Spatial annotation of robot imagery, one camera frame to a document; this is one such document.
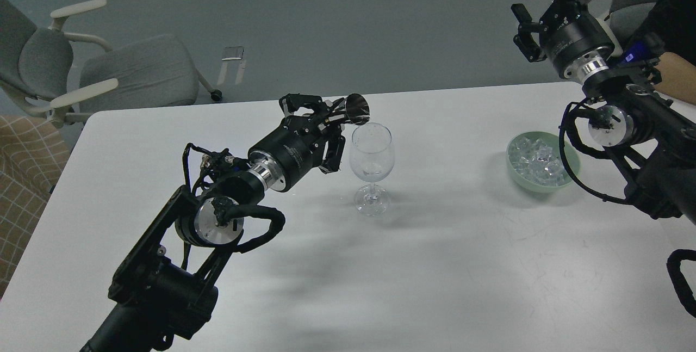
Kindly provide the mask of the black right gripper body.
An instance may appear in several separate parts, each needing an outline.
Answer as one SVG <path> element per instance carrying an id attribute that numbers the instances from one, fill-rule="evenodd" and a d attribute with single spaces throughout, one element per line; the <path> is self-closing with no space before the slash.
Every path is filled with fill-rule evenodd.
<path id="1" fill-rule="evenodd" d="M 549 8 L 539 23 L 542 31 L 538 60 L 549 60 L 560 78 L 586 81 L 610 68 L 607 60 L 614 50 L 614 42 L 588 12 L 564 17 Z"/>

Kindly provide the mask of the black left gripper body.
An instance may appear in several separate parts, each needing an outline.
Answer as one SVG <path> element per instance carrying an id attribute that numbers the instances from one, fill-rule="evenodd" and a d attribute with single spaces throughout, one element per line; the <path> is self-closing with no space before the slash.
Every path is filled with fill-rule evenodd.
<path id="1" fill-rule="evenodd" d="M 320 166 L 331 134 L 321 117 L 289 115 L 248 150 L 251 171 L 266 189 L 286 193 Z"/>

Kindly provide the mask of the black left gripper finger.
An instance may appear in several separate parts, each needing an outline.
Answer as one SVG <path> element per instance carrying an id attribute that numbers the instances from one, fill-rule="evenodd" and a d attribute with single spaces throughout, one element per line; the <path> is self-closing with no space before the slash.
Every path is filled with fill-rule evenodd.
<path id="1" fill-rule="evenodd" d="M 326 139 L 326 153 L 319 166 L 320 171 L 324 174 L 331 174 L 340 170 L 346 143 L 343 129 L 345 129 L 344 124 L 331 126 L 324 136 L 324 139 Z"/>
<path id="2" fill-rule="evenodd" d="M 340 104 L 340 97 L 335 101 L 324 101 L 321 96 L 309 96 L 304 94 L 286 94 L 279 99 L 281 110 L 285 117 L 281 124 L 289 124 L 289 119 L 300 108 L 308 108 L 318 115 L 325 124 L 340 124 L 340 117 L 335 114 Z"/>

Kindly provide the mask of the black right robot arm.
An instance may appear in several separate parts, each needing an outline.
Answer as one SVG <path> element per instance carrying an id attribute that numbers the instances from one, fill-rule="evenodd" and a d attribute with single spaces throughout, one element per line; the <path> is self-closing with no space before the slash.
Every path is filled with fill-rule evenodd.
<path id="1" fill-rule="evenodd" d="M 653 219 L 685 215 L 694 221 L 694 123 L 671 108 L 654 86 L 664 52 L 661 38 L 645 35 L 620 57 L 591 0 L 553 0 L 539 21 L 522 3 L 511 9 L 519 22 L 514 43 L 530 62 L 549 59 L 562 79 L 581 85 L 585 98 L 572 102 L 560 122 L 559 150 L 572 181 L 565 139 L 595 159 L 610 159 L 626 179 L 623 199 L 587 188 L 606 202 L 628 204 Z"/>

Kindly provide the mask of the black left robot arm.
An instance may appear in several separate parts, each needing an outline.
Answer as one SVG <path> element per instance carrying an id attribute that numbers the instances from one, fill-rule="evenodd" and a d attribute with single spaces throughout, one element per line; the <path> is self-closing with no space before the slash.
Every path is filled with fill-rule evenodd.
<path id="1" fill-rule="evenodd" d="M 285 215 L 261 205 L 266 192 L 285 193 L 311 169 L 338 171 L 346 124 L 369 121 L 364 97 L 335 101 L 288 94 L 278 127 L 248 150 L 209 151 L 192 143 L 182 153 L 184 184 L 176 189 L 114 273 L 114 309 L 82 351 L 165 351 L 209 322 L 216 281 L 235 254 L 269 243 Z"/>

